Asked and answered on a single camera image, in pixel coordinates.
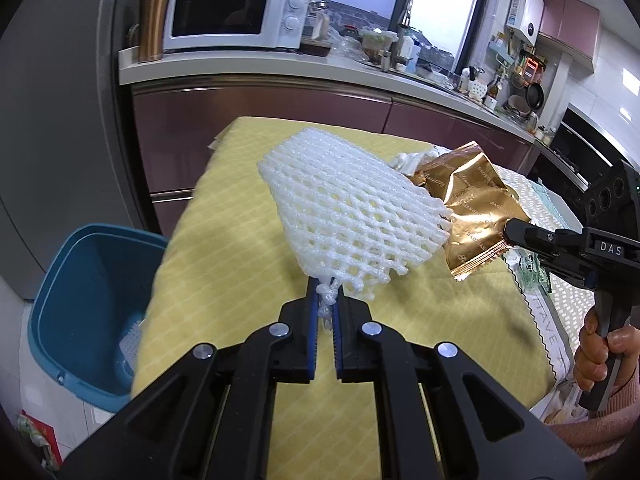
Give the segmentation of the pink knit sleeve forearm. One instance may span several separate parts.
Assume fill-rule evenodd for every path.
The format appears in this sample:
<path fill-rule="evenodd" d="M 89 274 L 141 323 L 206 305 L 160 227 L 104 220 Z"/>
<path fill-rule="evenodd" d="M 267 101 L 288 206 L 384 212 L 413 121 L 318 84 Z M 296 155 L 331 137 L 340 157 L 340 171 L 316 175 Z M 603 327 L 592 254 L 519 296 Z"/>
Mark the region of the pink knit sleeve forearm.
<path fill-rule="evenodd" d="M 634 372 L 626 385 L 610 397 L 604 411 L 586 419 L 548 428 L 584 462 L 612 456 L 631 433 L 639 418 L 639 376 Z"/>

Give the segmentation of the person's right hand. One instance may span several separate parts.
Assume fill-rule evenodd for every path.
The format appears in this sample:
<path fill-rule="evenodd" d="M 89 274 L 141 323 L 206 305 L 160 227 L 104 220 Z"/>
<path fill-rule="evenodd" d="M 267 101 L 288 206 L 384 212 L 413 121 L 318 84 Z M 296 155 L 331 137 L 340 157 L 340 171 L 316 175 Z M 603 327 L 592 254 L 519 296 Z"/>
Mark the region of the person's right hand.
<path fill-rule="evenodd" d="M 579 332 L 579 347 L 575 353 L 573 376 L 582 391 L 590 391 L 608 376 L 606 360 L 613 352 L 622 357 L 620 369 L 612 387 L 614 394 L 631 380 L 639 362 L 639 330 L 627 325 L 613 330 L 606 338 L 598 335 L 599 319 L 595 307 L 585 316 Z"/>

